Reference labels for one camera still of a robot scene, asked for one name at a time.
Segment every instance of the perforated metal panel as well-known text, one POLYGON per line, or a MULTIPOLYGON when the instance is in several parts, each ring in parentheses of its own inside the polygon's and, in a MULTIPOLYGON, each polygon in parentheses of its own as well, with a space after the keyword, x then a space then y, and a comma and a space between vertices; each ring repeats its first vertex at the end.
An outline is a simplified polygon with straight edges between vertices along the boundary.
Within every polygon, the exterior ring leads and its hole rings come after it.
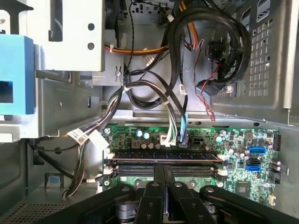
POLYGON ((216 112, 284 125, 289 120, 298 30, 299 1, 248 0, 236 19, 252 38, 250 63, 235 94, 212 98, 216 112))
POLYGON ((4 219, 3 224, 33 223, 67 207, 66 204, 22 204, 4 219))

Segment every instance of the black connector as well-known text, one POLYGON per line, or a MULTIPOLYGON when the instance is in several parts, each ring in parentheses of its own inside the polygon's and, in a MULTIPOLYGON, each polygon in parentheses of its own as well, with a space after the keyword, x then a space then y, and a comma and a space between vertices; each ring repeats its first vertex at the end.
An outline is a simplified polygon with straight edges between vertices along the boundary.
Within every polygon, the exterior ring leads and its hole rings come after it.
POLYGON ((280 151, 281 148, 281 135, 275 134, 273 139, 273 150, 280 151))
POLYGON ((282 173, 277 170, 269 170, 268 181, 275 184, 281 184, 282 173))
MULTIPOLYGON (((205 94, 207 94, 208 96, 210 96, 210 97, 217 95, 222 90, 222 88, 224 87, 224 84, 216 83, 215 81, 216 81, 216 79, 208 80, 206 85, 204 86, 204 89, 203 89, 203 92, 205 94)), ((201 89, 202 89, 203 85, 205 84, 205 82, 206 82, 206 79, 201 80, 197 84, 196 89, 201 91, 201 89)))

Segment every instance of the capacitor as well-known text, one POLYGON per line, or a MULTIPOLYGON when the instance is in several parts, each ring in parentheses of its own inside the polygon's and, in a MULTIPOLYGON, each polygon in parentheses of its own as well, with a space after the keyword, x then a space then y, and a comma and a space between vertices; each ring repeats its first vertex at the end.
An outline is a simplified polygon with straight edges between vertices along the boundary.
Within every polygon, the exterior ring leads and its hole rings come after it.
POLYGON ((136 135, 138 138, 140 138, 140 137, 142 136, 142 134, 143 134, 142 130, 137 130, 137 131, 135 132, 135 135, 136 135))
POLYGON ((241 151, 237 151, 237 155, 243 158, 245 156, 245 153, 241 151))
POLYGON ((257 138, 257 139, 260 139, 260 138, 262 137, 262 134, 261 134, 261 133, 256 133, 256 132, 254 132, 254 133, 253 133, 253 137, 254 137, 254 138, 257 138))
POLYGON ((220 137, 220 136, 215 136, 215 137, 214 137, 214 141, 217 142, 217 143, 221 143, 221 142, 222 142, 222 137, 220 137))
POLYGON ((142 149, 146 149, 147 146, 148 146, 148 144, 147 144, 145 141, 141 142, 140 147, 141 147, 142 149))
POLYGON ((247 149, 245 149, 245 148, 242 148, 241 152, 243 152, 245 155, 249 155, 250 154, 250 151, 247 150, 247 149))
POLYGON ((222 181, 218 181, 217 182, 217 187, 220 187, 220 188, 222 188, 224 186, 224 184, 223 184, 223 182, 222 181))
POLYGON ((143 133, 143 138, 144 139, 149 139, 150 138, 150 133, 148 133, 148 132, 143 133))
POLYGON ((277 159, 271 159, 271 163, 280 166, 281 165, 281 161, 277 160, 277 159))
POLYGON ((161 148, 161 144, 160 144, 160 142, 155 142, 155 148, 156 149, 160 149, 161 148))
POLYGON ((235 151, 234 151, 234 149, 232 149, 232 148, 230 148, 229 150, 228 150, 228 153, 229 154, 233 154, 235 151))
POLYGON ((274 170, 277 170, 277 171, 281 170, 281 167, 279 167, 278 165, 275 165, 275 164, 271 164, 271 168, 274 170))
POLYGON ((266 182, 266 183, 263 184, 263 186, 264 186, 265 188, 268 188, 268 187, 270 187, 270 184, 266 182))
POLYGON ((226 135, 227 134, 227 132, 225 131, 225 130, 222 130, 221 132, 220 132, 220 135, 226 135))
POLYGON ((153 149, 154 148, 154 143, 152 143, 151 141, 148 142, 148 148, 149 149, 153 149))
POLYGON ((106 128, 104 129, 104 133, 105 133, 105 134, 110 134, 110 133, 111 133, 111 129, 110 129, 110 127, 106 127, 106 128))

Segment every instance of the cable tie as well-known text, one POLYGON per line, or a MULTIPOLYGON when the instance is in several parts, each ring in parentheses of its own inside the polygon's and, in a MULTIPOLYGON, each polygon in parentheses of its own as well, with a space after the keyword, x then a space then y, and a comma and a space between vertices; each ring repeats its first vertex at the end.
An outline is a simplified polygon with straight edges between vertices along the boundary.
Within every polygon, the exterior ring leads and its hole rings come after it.
POLYGON ((128 89, 126 85, 123 85, 123 90, 124 90, 125 92, 127 92, 127 91, 129 91, 130 89, 128 89))
POLYGON ((112 50, 113 50, 113 48, 114 48, 114 45, 113 45, 113 44, 111 44, 111 45, 110 45, 110 53, 113 53, 113 51, 112 51, 112 50))
POLYGON ((169 21, 169 22, 174 21, 174 17, 173 17, 173 15, 171 15, 171 14, 169 14, 169 15, 167 16, 167 18, 168 18, 168 21, 169 21))

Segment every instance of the silver metal frame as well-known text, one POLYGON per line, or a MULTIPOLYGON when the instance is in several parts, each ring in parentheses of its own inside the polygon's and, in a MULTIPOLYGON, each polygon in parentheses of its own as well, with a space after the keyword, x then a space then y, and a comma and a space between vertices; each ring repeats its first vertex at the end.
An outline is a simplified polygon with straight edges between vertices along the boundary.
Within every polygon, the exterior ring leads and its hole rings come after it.
POLYGON ((251 62, 243 82, 238 83, 237 97, 219 94, 212 98, 212 109, 295 125, 298 111, 292 109, 296 106, 292 96, 299 1, 271 0, 269 15, 257 22, 258 3, 259 0, 247 1, 236 13, 240 20, 250 8, 249 33, 253 36, 251 62))

